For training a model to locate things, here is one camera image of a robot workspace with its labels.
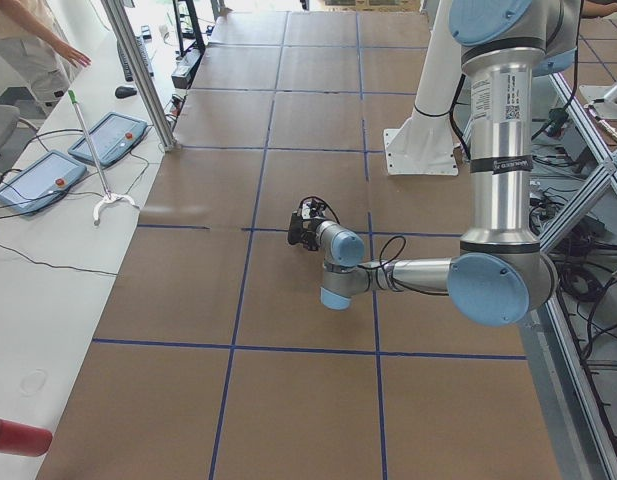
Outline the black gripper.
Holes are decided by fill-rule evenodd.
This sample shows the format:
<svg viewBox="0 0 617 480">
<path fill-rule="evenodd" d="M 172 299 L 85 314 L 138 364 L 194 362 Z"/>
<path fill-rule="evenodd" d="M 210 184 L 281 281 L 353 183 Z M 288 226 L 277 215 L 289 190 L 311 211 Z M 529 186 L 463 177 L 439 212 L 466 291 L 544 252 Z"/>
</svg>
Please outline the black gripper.
<svg viewBox="0 0 617 480">
<path fill-rule="evenodd" d="M 320 223 L 318 217 L 305 216 L 299 210 L 293 211 L 287 231 L 288 244 L 300 244 L 306 250 L 318 251 L 317 227 Z"/>
</svg>

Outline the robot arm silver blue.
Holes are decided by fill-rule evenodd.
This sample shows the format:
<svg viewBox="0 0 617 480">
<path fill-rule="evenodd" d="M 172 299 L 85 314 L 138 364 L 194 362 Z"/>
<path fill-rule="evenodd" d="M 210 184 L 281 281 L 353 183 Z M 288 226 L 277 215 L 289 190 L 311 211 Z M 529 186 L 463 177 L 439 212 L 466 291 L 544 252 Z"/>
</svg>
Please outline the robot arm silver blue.
<svg viewBox="0 0 617 480">
<path fill-rule="evenodd" d="M 586 105 L 604 120 L 617 120 L 617 80 L 609 86 L 583 85 L 579 88 Z"/>
<path fill-rule="evenodd" d="M 374 290 L 446 295 L 487 326 L 521 320 L 552 295 L 557 273 L 529 226 L 531 86 L 575 59 L 578 1 L 443 1 L 411 116 L 384 133 L 391 174 L 454 174 L 450 116 L 470 86 L 473 217 L 445 259 L 364 258 L 359 236 L 315 197 L 292 213 L 288 241 L 324 255 L 322 303 L 346 309 Z"/>
</svg>

